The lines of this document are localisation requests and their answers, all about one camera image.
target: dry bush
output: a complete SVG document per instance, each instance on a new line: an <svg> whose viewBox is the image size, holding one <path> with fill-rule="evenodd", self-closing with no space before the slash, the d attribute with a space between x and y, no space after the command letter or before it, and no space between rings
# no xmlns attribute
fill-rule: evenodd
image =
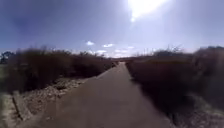
<svg viewBox="0 0 224 128"><path fill-rule="evenodd" d="M68 72L71 59L71 53L67 51L46 48L18 51L8 62L8 86L10 90L20 91L44 88Z"/></svg>
<svg viewBox="0 0 224 128"><path fill-rule="evenodd" d="M8 60L6 83L9 91L42 89L59 77L91 77L112 66L113 62L103 56L30 48Z"/></svg>
<svg viewBox="0 0 224 128"><path fill-rule="evenodd" d="M128 62L127 67L144 94L159 110L170 115L189 101L189 92L203 88L204 70L196 59L193 54L158 51L145 60Z"/></svg>
<svg viewBox="0 0 224 128"><path fill-rule="evenodd" d="M73 55L74 75L80 77L91 77L99 75L105 70L115 66L111 59L99 55L82 52Z"/></svg>

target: gravel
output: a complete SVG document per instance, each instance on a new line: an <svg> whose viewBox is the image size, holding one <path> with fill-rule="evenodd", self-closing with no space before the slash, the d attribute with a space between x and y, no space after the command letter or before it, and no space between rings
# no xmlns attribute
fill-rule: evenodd
<svg viewBox="0 0 224 128"><path fill-rule="evenodd" d="M56 84L49 85L42 90L34 90L21 94L28 109L34 115L42 112L47 104L55 102L56 99L63 97L73 88L77 88L80 84L86 82L87 79L69 79L60 78Z"/></svg>
<svg viewBox="0 0 224 128"><path fill-rule="evenodd" d="M201 97L191 95L194 105L176 114L178 128L224 128L224 113L211 107Z"/></svg>

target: asphalt path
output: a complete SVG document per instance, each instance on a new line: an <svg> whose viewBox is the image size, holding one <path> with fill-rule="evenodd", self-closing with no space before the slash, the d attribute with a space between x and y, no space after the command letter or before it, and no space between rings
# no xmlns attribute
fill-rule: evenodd
<svg viewBox="0 0 224 128"><path fill-rule="evenodd" d="M33 128L169 128L124 63L74 89L50 106Z"/></svg>

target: bush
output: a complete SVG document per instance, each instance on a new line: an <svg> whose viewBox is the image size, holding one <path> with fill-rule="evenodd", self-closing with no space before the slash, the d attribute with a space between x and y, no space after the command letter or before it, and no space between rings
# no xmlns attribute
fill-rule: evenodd
<svg viewBox="0 0 224 128"><path fill-rule="evenodd" d="M111 59L96 54L92 55L87 52L82 52L78 55L73 55L72 67L76 76L96 76L113 66L115 64Z"/></svg>
<svg viewBox="0 0 224 128"><path fill-rule="evenodd" d="M91 77L112 66L113 62L103 56L30 48L9 58L6 83L9 91L42 89L59 77Z"/></svg>
<svg viewBox="0 0 224 128"><path fill-rule="evenodd" d="M206 69L202 67L206 66L194 54L158 51L126 65L143 93L168 116L189 101L189 92L198 92L204 87Z"/></svg>
<svg viewBox="0 0 224 128"><path fill-rule="evenodd" d="M70 65L71 53L66 51L45 48L18 51L9 60L7 68L9 79L17 80L10 83L11 89L26 91L44 88L60 75L65 75Z"/></svg>

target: paved path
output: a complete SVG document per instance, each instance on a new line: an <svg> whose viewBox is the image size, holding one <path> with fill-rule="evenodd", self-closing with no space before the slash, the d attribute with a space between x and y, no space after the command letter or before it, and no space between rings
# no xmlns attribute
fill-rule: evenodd
<svg viewBox="0 0 224 128"><path fill-rule="evenodd" d="M168 120L130 81L124 63L63 97L33 128L168 128Z"/></svg>

